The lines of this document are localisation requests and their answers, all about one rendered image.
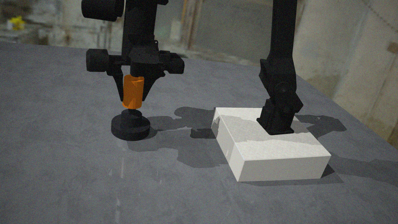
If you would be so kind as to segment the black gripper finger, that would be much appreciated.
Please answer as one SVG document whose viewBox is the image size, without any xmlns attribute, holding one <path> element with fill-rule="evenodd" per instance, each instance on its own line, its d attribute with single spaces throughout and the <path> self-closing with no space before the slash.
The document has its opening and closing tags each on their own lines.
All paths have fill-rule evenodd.
<svg viewBox="0 0 398 224">
<path fill-rule="evenodd" d="M 121 72 L 108 72 L 108 70 L 106 70 L 106 73 L 108 76 L 113 76 L 117 88 L 118 88 L 118 94 L 120 96 L 121 101 L 123 101 L 123 72 L 121 70 Z"/>
<path fill-rule="evenodd" d="M 149 78 L 149 77 L 144 77 L 145 82 L 144 82 L 144 88 L 143 88 L 143 95 L 142 95 L 142 101 L 145 101 L 146 96 L 148 95 L 148 92 L 150 91 L 151 87 L 153 86 L 154 82 L 161 77 L 165 77 L 164 72 L 158 72 L 156 78 Z"/>
</svg>

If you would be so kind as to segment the black round pedestal with shaft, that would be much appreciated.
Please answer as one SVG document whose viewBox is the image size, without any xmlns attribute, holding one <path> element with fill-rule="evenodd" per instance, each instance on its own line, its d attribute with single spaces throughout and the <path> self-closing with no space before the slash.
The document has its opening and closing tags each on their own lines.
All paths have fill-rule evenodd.
<svg viewBox="0 0 398 224">
<path fill-rule="evenodd" d="M 118 139 L 138 141 L 150 133 L 150 121 L 136 109 L 125 109 L 111 120 L 111 133 Z"/>
</svg>

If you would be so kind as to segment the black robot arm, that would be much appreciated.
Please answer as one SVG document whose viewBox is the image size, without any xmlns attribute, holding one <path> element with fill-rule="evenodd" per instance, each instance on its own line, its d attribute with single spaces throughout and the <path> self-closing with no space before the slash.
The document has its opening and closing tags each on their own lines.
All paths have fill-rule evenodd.
<svg viewBox="0 0 398 224">
<path fill-rule="evenodd" d="M 84 17 L 115 22 L 122 17 L 125 0 L 82 0 Z M 155 27 L 157 5 L 168 0 L 126 0 L 124 24 L 130 27 L 152 29 Z M 273 0 L 270 54 L 260 59 L 259 77 L 270 98 L 263 106 L 257 122 L 271 136 L 293 134 L 290 128 L 295 113 L 304 106 L 297 90 L 293 62 L 293 45 L 297 0 Z M 157 42 L 157 43 L 155 43 Z M 158 49 L 158 41 L 144 46 L 130 46 L 130 75 L 156 78 L 158 71 L 168 71 L 170 51 Z"/>
</svg>

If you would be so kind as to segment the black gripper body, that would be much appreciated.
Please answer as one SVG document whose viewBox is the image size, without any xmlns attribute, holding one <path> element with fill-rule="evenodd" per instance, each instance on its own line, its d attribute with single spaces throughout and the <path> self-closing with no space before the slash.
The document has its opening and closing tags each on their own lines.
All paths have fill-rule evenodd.
<svg viewBox="0 0 398 224">
<path fill-rule="evenodd" d="M 130 27 L 124 24 L 123 42 L 121 55 L 109 55 L 106 49 L 88 49 L 86 52 L 86 69 L 89 72 L 121 72 L 121 66 L 130 65 L 128 50 L 132 44 L 144 46 L 155 39 L 155 28 L 143 29 Z M 177 53 L 170 53 L 169 74 L 182 74 L 184 72 L 184 61 Z"/>
</svg>

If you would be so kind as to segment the orange cylinder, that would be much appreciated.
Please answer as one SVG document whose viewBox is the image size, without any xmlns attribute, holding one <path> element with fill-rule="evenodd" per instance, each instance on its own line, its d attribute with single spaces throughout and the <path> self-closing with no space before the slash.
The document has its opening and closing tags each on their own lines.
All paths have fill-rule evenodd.
<svg viewBox="0 0 398 224">
<path fill-rule="evenodd" d="M 125 75 L 122 101 L 125 108 L 138 109 L 141 107 L 144 82 L 144 77 Z"/>
</svg>

